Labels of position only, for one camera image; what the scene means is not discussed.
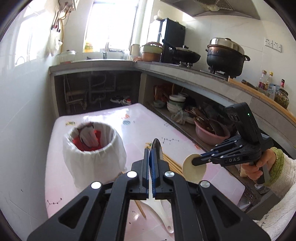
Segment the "right forearm white sleeve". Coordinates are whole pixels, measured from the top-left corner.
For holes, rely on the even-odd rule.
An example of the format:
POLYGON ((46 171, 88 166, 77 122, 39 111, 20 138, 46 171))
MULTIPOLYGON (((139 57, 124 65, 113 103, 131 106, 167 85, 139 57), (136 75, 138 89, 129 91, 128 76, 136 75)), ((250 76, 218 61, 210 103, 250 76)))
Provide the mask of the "right forearm white sleeve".
POLYGON ((255 221, 270 237, 276 240, 288 226, 295 213, 295 160, 282 150, 272 147, 275 162, 270 169, 266 186, 280 199, 263 218, 255 221))

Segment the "person right hand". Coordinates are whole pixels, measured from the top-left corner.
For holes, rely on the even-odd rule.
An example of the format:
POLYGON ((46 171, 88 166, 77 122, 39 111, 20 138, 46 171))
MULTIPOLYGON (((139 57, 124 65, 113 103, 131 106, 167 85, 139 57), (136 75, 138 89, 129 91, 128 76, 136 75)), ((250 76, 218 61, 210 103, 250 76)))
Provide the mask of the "person right hand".
POLYGON ((267 169, 270 170, 276 161, 276 155, 272 149, 266 150, 261 158, 254 165, 249 165, 248 163, 244 163, 241 165, 241 169, 244 170, 245 174, 251 180, 256 181, 259 179, 263 172, 260 171, 261 167, 267 166, 267 169))

